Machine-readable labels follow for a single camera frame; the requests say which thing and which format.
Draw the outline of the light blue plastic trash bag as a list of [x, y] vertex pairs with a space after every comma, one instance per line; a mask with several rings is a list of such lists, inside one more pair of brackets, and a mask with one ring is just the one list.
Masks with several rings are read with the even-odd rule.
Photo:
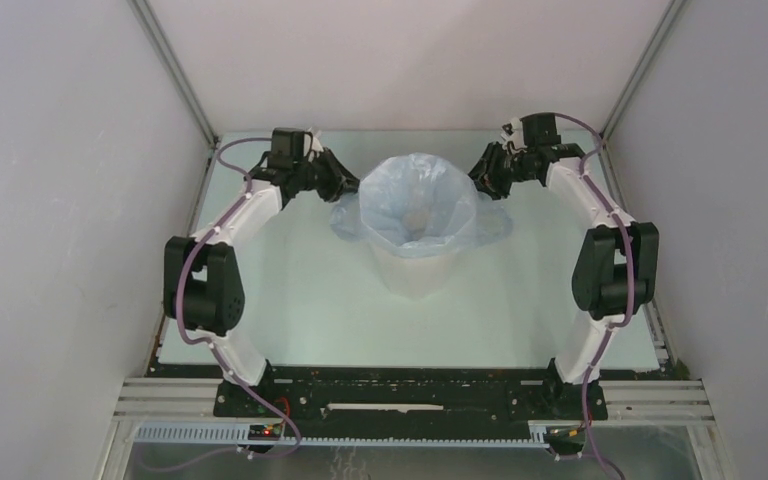
[[390, 157], [332, 208], [339, 238], [399, 258], [458, 253], [508, 237], [513, 221], [460, 168], [426, 153]]

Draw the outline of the white octagonal trash bin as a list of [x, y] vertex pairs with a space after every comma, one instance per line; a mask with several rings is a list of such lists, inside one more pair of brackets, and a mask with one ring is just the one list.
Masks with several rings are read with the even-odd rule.
[[422, 299], [441, 289], [461, 256], [460, 253], [447, 253], [403, 258], [376, 246], [370, 250], [383, 284], [391, 293], [408, 299]]

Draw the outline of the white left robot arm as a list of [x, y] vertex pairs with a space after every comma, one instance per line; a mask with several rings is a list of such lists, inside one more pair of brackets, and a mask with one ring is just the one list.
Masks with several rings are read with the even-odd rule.
[[237, 255], [298, 194], [313, 191], [333, 203], [356, 193], [360, 184], [310, 131], [276, 128], [268, 141], [253, 167], [235, 169], [241, 189], [215, 220], [167, 241], [163, 266], [165, 316], [185, 344], [204, 346], [223, 377], [242, 385], [237, 402], [257, 417], [272, 411], [276, 390], [261, 380], [268, 360], [238, 330], [246, 297]]

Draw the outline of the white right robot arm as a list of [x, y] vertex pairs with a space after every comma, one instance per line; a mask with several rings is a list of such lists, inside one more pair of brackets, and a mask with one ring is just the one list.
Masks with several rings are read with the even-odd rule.
[[562, 114], [541, 112], [514, 118], [501, 139], [489, 144], [470, 170], [477, 190], [505, 199], [516, 183], [536, 181], [568, 206], [580, 220], [584, 237], [571, 277], [579, 316], [566, 345], [554, 358], [559, 379], [541, 392], [545, 411], [566, 418], [582, 403], [576, 385], [598, 378], [601, 360], [614, 335], [654, 297], [659, 231], [640, 222], [594, 179], [590, 161], [604, 146], [593, 132], [586, 151], [562, 140]]

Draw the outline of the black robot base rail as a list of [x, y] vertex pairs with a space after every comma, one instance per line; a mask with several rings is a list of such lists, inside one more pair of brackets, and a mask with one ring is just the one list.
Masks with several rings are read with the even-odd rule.
[[213, 414], [266, 420], [276, 407], [303, 437], [529, 439], [540, 421], [607, 419], [597, 381], [563, 384], [543, 369], [269, 366], [244, 390], [224, 380]]

